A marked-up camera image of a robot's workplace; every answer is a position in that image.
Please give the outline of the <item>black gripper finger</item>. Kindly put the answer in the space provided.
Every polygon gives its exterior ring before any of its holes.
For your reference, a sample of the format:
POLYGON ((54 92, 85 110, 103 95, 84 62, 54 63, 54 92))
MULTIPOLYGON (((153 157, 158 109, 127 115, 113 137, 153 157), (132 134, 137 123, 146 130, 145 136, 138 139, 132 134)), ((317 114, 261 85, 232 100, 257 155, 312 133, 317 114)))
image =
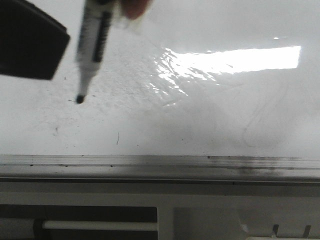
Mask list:
POLYGON ((0 2, 0 73, 52 80, 70 41, 66 27, 27 0, 0 2))

